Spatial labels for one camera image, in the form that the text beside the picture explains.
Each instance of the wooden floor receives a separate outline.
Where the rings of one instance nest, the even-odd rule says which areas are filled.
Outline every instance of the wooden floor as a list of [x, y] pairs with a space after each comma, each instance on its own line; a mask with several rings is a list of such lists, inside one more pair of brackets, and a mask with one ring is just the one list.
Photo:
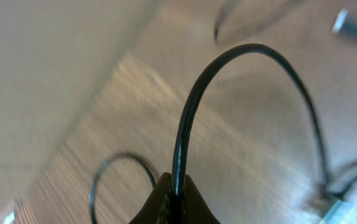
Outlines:
[[[357, 42], [331, 33], [341, 8], [357, 11], [357, 2], [300, 1], [242, 35], [284, 3], [239, 2], [223, 25], [226, 41], [215, 45], [212, 27], [223, 0], [163, 2], [18, 202], [17, 222], [90, 223], [92, 176], [117, 152], [136, 152], [160, 173], [171, 172], [179, 117], [194, 81], [215, 57], [244, 43], [274, 48], [299, 72], [320, 114], [332, 171], [357, 160]], [[305, 105], [287, 74], [271, 59], [245, 55], [222, 69], [204, 95], [187, 173], [221, 223], [316, 223], [307, 207], [319, 181], [315, 152]], [[139, 165], [118, 161], [98, 189], [99, 223], [128, 223], [151, 184]], [[342, 221], [357, 223], [357, 191]]]

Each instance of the blurred background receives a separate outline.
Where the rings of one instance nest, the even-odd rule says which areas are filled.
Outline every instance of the blurred background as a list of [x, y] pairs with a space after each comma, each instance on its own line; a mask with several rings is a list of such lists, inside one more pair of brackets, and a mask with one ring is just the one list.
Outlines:
[[[268, 45], [292, 64], [340, 170], [357, 159], [357, 40], [331, 31], [343, 8], [357, 15], [350, 0], [0, 0], [0, 223], [90, 223], [92, 175], [116, 152], [171, 172], [193, 83], [239, 44]], [[262, 55], [224, 67], [187, 164], [216, 218], [315, 223], [316, 164], [287, 74]], [[139, 165], [117, 162], [99, 186], [99, 222], [128, 223], [151, 189]], [[341, 222], [357, 223], [357, 192]]]

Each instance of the cable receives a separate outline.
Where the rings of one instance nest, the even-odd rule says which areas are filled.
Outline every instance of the cable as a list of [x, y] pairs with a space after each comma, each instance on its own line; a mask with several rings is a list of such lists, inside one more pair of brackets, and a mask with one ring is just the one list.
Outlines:
[[311, 122], [317, 140], [323, 181], [323, 196], [326, 197], [328, 195], [326, 186], [330, 183], [330, 176], [328, 173], [328, 163], [326, 161], [325, 145], [323, 142], [317, 113], [314, 109], [312, 99], [308, 94], [307, 89], [301, 81], [300, 77], [297, 75], [297, 73], [289, 64], [289, 62], [278, 52], [262, 44], [245, 44], [228, 50], [227, 52], [216, 58], [214, 61], [212, 61], [196, 80], [186, 100], [183, 113], [179, 121], [176, 144], [174, 148], [173, 171], [171, 178], [171, 188], [173, 191], [173, 196], [178, 199], [183, 198], [189, 137], [191, 135], [191, 128], [194, 121], [195, 113], [198, 109], [204, 91], [206, 90], [208, 84], [211, 82], [214, 76], [217, 74], [217, 72], [225, 64], [235, 59], [236, 57], [247, 53], [260, 53], [274, 59], [288, 73], [289, 77], [292, 79], [297, 89], [303, 96], [308, 112], [311, 116]]
[[88, 206], [90, 208], [90, 216], [91, 216], [91, 222], [92, 224], [98, 224], [97, 217], [95, 215], [95, 196], [97, 194], [97, 186], [98, 182], [102, 176], [102, 174], [106, 171], [106, 169], [109, 167], [109, 165], [116, 161], [117, 159], [133, 159], [136, 162], [138, 162], [142, 168], [146, 171], [148, 174], [148, 177], [152, 183], [152, 187], [154, 188], [156, 186], [156, 181], [155, 178], [153, 177], [152, 172], [150, 171], [150, 166], [149, 164], [142, 159], [140, 156], [137, 156], [135, 154], [129, 153], [129, 152], [123, 152], [119, 154], [115, 154], [112, 157], [109, 157], [108, 159], [104, 160], [104, 162], [101, 164], [99, 167], [98, 171], [95, 173], [92, 186], [90, 189], [90, 192], [88, 194]]
[[337, 194], [337, 197], [341, 200], [345, 200], [348, 197], [348, 193], [351, 192], [351, 189], [354, 187], [354, 184], [357, 182], [357, 175], [353, 177], [346, 185], [343, 187], [343, 190]]

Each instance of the brown wooden surface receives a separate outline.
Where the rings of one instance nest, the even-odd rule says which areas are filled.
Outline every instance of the brown wooden surface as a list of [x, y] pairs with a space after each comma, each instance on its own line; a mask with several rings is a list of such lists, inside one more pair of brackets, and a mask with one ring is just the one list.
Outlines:
[[[240, 42], [215, 45], [212, 26], [224, 1], [166, 1], [124, 55], [95, 103], [17, 208], [18, 223], [90, 223], [92, 175], [108, 156], [136, 152], [171, 170], [178, 121], [198, 75], [238, 44], [281, 52], [315, 100], [333, 172], [357, 159], [357, 43], [331, 27], [357, 2], [302, 1]], [[284, 1], [241, 1], [222, 32], [268, 16]], [[307, 201], [318, 182], [315, 144], [304, 103], [271, 59], [246, 55], [221, 70], [194, 122], [187, 173], [221, 223], [315, 223]], [[100, 223], [127, 223], [151, 191], [133, 161], [105, 173]], [[357, 223], [357, 192], [342, 223]]]

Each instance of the beige wall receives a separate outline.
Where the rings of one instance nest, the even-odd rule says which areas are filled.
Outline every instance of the beige wall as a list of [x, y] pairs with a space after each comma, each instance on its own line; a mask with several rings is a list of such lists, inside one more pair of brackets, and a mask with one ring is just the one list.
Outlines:
[[35, 180], [154, 7], [0, 0], [0, 211]]

